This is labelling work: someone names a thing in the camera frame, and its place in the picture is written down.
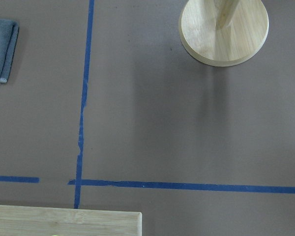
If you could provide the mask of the wooden mug tree stand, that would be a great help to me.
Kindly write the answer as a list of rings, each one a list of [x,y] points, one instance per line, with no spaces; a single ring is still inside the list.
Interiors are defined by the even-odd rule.
[[[227,67],[249,60],[262,48],[269,19],[260,0],[189,0],[178,28],[181,42],[193,58]]]

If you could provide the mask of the bamboo cutting board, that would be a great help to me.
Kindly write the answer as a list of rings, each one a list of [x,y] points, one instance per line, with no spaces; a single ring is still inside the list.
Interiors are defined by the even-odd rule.
[[[0,205],[0,236],[140,236],[140,212]]]

